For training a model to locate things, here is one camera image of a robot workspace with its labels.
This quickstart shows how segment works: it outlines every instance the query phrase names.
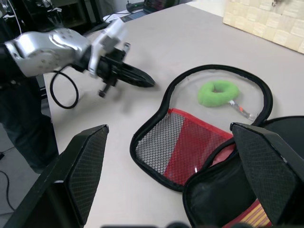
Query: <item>table surface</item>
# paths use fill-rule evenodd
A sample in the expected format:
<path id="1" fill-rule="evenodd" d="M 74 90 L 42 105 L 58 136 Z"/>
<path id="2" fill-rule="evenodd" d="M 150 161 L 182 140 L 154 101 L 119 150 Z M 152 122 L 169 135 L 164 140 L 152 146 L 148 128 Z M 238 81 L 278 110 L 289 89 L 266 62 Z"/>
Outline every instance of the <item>table surface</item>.
<path id="1" fill-rule="evenodd" d="M 157 183 L 131 159 L 133 134 L 158 110 L 174 78 L 205 64 L 238 67 L 263 79 L 274 96 L 271 117 L 302 115 L 304 56 L 224 25 L 221 17 L 186 4 L 126 25 L 126 41 L 132 45 L 126 63 L 151 75 L 158 86 L 144 89 L 119 82 L 102 99 L 97 95 L 103 85 L 100 80 L 90 78 L 87 72 L 65 70 L 79 87 L 81 99 L 73 110 L 61 109 L 49 99 L 58 149 L 62 152 L 84 129 L 109 125 L 101 179 L 86 228 L 105 224 L 164 227 L 177 220 L 188 223 L 181 194 Z M 48 97 L 50 80 L 45 77 Z M 55 82 L 54 92 L 65 104 L 75 97 L 63 77 Z"/>

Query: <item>green donut-shaped sponge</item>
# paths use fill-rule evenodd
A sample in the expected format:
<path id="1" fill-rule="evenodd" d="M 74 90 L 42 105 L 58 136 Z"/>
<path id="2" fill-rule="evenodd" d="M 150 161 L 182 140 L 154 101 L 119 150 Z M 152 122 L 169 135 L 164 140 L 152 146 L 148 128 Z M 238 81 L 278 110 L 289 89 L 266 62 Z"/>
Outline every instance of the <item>green donut-shaped sponge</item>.
<path id="1" fill-rule="evenodd" d="M 198 94 L 199 103 L 206 107 L 217 107 L 237 98 L 238 87 L 229 81 L 219 80 L 203 85 Z"/>

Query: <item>dark jeans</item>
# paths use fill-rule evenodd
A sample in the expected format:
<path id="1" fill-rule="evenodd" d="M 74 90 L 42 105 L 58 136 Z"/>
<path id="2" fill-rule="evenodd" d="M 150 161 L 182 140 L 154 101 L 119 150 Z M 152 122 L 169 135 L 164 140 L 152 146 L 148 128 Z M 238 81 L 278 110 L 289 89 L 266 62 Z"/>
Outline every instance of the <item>dark jeans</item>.
<path id="1" fill-rule="evenodd" d="M 35 78 L 17 88 L 0 91 L 0 123 L 9 139 L 37 173 L 58 156 L 51 119 L 41 113 Z"/>

